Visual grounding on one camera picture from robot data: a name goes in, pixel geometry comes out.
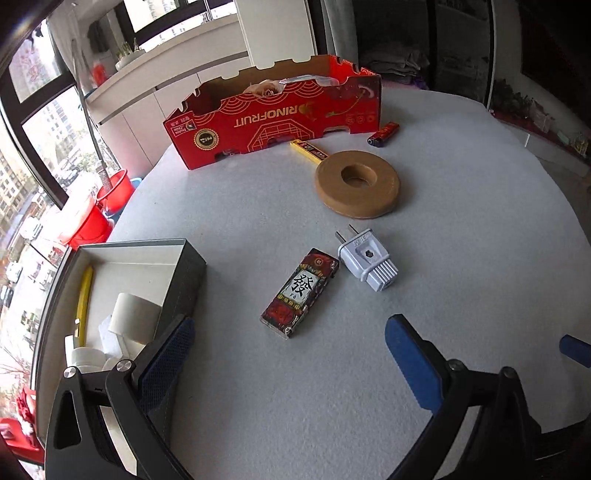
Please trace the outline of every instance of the stack of folded blankets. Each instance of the stack of folded blankets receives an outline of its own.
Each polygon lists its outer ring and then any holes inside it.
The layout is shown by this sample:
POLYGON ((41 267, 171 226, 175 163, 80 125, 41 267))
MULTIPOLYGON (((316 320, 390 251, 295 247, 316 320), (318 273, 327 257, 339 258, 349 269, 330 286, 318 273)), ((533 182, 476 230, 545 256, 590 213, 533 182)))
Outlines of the stack of folded blankets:
POLYGON ((386 75, 389 80, 408 85, 419 76, 421 69, 429 65, 429 61, 418 48, 393 41, 364 52, 360 64, 375 73, 386 75))

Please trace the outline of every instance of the blue gripper pad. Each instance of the blue gripper pad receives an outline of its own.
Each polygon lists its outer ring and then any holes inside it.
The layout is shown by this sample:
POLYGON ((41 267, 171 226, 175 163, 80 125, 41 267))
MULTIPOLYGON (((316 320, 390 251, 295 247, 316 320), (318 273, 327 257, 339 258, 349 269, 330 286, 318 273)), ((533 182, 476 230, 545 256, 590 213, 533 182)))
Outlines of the blue gripper pad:
POLYGON ((558 345, 563 355, 580 363, 584 367, 591 368, 591 345, 578 338, 565 335, 558 345))
POLYGON ((185 318, 169 337, 138 386, 141 395, 139 406, 147 414, 162 402, 170 385, 177 378, 195 339, 195 321, 185 318))
POLYGON ((424 342, 401 315, 386 322, 386 345, 402 371, 418 404, 433 415, 443 403, 441 378, 420 349, 424 342))

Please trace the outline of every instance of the tape roll hole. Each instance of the tape roll hole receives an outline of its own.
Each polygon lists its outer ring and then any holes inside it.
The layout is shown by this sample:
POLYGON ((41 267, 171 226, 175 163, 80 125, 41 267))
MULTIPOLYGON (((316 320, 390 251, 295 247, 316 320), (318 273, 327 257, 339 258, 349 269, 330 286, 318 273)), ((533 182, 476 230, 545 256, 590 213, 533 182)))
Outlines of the tape roll hole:
POLYGON ((359 163, 347 165, 340 172, 340 176, 347 185, 357 189, 369 188, 378 181, 375 171, 359 163))

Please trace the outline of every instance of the open gray storage box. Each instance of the open gray storage box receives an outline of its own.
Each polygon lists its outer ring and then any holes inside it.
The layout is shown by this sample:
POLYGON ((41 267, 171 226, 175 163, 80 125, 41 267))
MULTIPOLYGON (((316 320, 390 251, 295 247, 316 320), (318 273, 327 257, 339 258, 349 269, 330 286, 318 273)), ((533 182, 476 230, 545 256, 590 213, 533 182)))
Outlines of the open gray storage box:
MULTIPOLYGON (((49 292, 33 354, 31 388, 37 392, 35 421, 43 445, 61 375, 66 368, 64 337, 72 335, 82 275, 94 268, 88 304, 86 345, 102 349, 98 326, 113 312, 121 292, 162 306, 155 336, 178 314, 192 316, 205 261, 185 239, 85 245, 69 249, 49 292)), ((168 443, 174 386, 149 417, 168 443)))

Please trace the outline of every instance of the roll of brown tape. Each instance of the roll of brown tape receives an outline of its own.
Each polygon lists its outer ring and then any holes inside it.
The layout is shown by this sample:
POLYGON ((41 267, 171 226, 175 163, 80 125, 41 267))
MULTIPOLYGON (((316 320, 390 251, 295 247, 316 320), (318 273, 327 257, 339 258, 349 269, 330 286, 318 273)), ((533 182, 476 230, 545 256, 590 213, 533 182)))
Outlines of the roll of brown tape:
POLYGON ((400 180, 383 158, 367 152, 338 152, 316 169, 316 192, 324 204, 350 218, 376 218, 396 206, 400 180))

